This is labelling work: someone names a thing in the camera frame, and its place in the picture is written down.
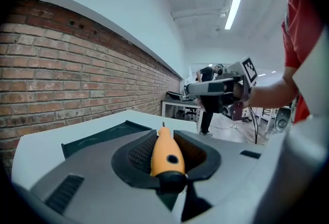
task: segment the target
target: red shirt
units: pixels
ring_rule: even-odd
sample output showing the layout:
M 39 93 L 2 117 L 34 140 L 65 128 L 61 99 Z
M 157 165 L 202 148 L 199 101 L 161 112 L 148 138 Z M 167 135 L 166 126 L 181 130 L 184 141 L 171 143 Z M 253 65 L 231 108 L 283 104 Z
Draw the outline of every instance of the red shirt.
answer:
M 323 30 L 323 23 L 310 0 L 288 1 L 288 33 L 283 22 L 285 66 L 299 68 L 305 61 Z M 309 115 L 306 103 L 299 98 L 295 123 Z

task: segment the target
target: desk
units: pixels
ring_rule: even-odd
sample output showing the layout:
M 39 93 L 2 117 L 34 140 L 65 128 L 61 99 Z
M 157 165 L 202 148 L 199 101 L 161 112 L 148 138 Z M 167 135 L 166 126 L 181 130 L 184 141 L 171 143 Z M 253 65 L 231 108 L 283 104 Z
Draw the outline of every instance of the desk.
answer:
M 201 109 L 199 105 L 196 103 L 192 102 L 187 102 L 187 101 L 180 101 L 180 100 L 174 100 L 174 99 L 165 99 L 162 101 L 162 117 L 166 116 L 166 105 L 174 105 L 174 106 L 181 106 L 181 107 L 189 107 L 189 108 L 195 108 L 195 109 L 200 109 L 200 117 L 199 121 L 197 123 L 197 132 L 200 132 L 201 129 L 201 122 L 202 122 L 202 117 L 204 115 L 204 111 Z
M 88 137 L 129 120 L 153 129 L 160 129 L 162 122 L 173 130 L 197 133 L 196 124 L 161 116 L 127 110 L 95 120 L 66 127 L 22 136 L 16 149 L 11 179 L 14 183 L 30 190 L 49 171 L 65 161 L 61 144 Z

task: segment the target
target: black pants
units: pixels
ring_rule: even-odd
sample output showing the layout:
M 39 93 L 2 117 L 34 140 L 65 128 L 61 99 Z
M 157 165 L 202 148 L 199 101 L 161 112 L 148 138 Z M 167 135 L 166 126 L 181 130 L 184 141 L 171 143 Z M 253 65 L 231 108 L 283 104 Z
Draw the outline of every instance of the black pants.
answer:
M 207 133 L 210 123 L 211 123 L 211 119 L 214 113 L 206 113 L 204 112 L 204 115 L 202 117 L 202 122 L 201 122 L 201 132 L 202 133 Z

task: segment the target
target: fluorescent light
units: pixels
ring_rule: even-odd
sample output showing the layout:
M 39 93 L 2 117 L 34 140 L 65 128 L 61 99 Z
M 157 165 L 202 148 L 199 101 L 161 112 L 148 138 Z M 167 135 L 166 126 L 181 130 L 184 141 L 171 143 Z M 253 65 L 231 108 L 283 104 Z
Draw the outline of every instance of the fluorescent light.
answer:
M 241 0 L 232 0 L 232 5 L 230 8 L 230 13 L 228 14 L 227 22 L 225 25 L 225 29 L 231 29 L 233 21 L 235 19 L 237 9 L 239 8 Z

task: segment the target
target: person in black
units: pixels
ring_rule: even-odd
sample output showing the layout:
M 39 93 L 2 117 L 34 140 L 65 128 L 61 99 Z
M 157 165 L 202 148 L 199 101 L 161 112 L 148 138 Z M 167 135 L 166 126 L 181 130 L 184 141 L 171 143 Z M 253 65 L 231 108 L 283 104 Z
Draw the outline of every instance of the person in black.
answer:
M 222 64 L 217 64 L 215 67 L 206 67 L 196 72 L 196 80 L 198 82 L 208 82 L 212 81 L 214 74 L 218 74 L 218 71 L 222 70 L 224 67 Z M 206 113 L 202 117 L 200 134 L 205 136 L 212 136 L 212 132 L 209 131 L 209 126 L 211 123 L 213 113 Z

